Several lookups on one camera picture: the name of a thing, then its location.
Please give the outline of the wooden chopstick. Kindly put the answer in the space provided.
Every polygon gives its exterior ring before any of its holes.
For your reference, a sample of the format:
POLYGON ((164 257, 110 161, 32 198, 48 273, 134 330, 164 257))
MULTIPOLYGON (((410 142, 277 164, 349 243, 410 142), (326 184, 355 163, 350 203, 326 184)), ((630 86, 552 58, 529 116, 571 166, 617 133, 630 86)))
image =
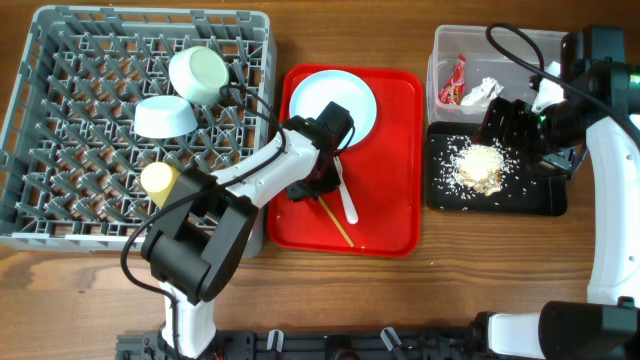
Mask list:
POLYGON ((352 241, 351 237, 349 236, 349 234, 346 232, 346 230, 344 229, 344 227, 341 225, 341 223, 338 221, 338 219, 336 218, 336 216, 334 215, 334 213, 331 211, 331 209, 329 208, 329 206, 327 205, 327 203, 324 201, 324 199, 322 197, 318 197, 318 202, 320 203, 320 205, 322 206, 322 208, 324 209, 324 211, 327 213, 327 215, 329 216, 329 218, 331 219, 332 223, 336 226, 336 228, 338 229, 338 231, 340 232, 340 234, 342 235, 342 237, 344 238, 344 240, 347 242, 347 244, 349 245, 349 247, 354 248, 355 244, 352 241))

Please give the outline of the white plastic fork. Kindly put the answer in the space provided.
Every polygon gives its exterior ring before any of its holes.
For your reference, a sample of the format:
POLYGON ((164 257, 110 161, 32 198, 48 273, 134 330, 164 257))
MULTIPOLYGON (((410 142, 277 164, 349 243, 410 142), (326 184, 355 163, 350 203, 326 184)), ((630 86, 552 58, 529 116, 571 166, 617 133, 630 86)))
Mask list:
POLYGON ((356 224, 359 221, 359 216, 343 177, 343 167, 341 161, 338 157, 334 157, 333 160, 340 180, 339 193, 341 196, 345 217, 349 224, 356 224))

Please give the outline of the yellow plastic cup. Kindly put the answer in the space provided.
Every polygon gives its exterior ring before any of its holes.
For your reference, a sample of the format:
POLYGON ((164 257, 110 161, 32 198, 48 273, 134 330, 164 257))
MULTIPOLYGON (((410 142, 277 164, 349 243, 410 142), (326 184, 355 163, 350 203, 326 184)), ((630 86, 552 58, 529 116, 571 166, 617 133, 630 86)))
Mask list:
POLYGON ((163 207, 181 173, 164 162, 147 165, 140 174, 140 184, 153 203, 163 207))

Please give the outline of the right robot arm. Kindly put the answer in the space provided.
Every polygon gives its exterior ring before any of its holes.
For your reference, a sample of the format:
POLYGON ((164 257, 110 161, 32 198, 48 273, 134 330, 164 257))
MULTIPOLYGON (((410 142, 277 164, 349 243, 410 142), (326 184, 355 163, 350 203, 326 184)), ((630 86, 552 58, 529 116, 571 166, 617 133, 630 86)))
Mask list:
POLYGON ((562 102, 534 113, 520 100, 493 100, 475 142, 522 151, 531 164, 575 145, 590 156, 595 184, 595 254, 584 303, 550 301, 537 313, 481 313, 471 353, 529 359, 639 356, 639 67, 626 60, 624 32, 591 25, 561 40, 554 76, 487 41, 514 63, 559 85, 562 102))

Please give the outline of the white napkin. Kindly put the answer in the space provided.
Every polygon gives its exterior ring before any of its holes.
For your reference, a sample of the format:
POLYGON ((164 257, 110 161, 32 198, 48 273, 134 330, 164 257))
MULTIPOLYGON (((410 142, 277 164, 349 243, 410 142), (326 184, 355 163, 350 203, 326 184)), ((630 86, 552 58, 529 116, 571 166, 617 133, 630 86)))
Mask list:
POLYGON ((460 105, 487 107, 492 100, 500 95, 503 89, 504 87, 495 78, 485 77, 480 85, 474 87, 469 94, 462 98, 460 105))

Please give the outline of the food scraps and rice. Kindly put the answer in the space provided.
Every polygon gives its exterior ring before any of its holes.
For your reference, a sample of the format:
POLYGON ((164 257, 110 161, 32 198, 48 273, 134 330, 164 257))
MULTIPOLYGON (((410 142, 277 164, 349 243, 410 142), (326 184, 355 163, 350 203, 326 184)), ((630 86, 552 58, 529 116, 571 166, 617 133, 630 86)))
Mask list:
POLYGON ((497 142, 480 145, 470 136, 446 135, 444 149, 435 151, 435 188, 456 200, 511 197, 526 174, 518 155, 497 142))

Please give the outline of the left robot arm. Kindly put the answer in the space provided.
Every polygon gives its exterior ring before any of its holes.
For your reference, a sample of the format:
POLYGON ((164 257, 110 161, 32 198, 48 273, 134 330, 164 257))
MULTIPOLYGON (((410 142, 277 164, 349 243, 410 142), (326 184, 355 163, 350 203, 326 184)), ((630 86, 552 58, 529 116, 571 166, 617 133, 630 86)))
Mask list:
POLYGON ((279 193, 300 201, 336 190, 335 158, 354 132, 347 109, 328 103, 292 117, 245 160, 207 174, 147 165, 143 189, 158 206, 141 255, 168 301, 161 332, 175 359, 196 359, 215 337, 214 300, 235 273, 260 210, 279 193))

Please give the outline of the red sauce packet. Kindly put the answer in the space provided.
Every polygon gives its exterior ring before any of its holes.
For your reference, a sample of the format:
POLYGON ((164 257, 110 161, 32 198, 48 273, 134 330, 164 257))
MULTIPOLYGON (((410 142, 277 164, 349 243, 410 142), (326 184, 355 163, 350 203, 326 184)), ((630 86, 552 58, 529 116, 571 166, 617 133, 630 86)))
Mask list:
POLYGON ((446 105, 460 105, 464 97, 466 57, 460 54, 445 86, 439 92, 439 100, 446 105))

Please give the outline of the light blue food bowl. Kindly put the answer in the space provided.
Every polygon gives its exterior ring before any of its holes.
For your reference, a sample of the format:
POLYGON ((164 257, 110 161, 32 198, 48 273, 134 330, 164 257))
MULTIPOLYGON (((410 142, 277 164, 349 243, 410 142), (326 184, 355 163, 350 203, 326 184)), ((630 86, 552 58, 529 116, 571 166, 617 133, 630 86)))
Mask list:
POLYGON ((194 46, 177 52, 169 62, 169 79, 176 93, 199 106, 213 106, 220 88, 229 83, 226 62, 215 51, 194 46))

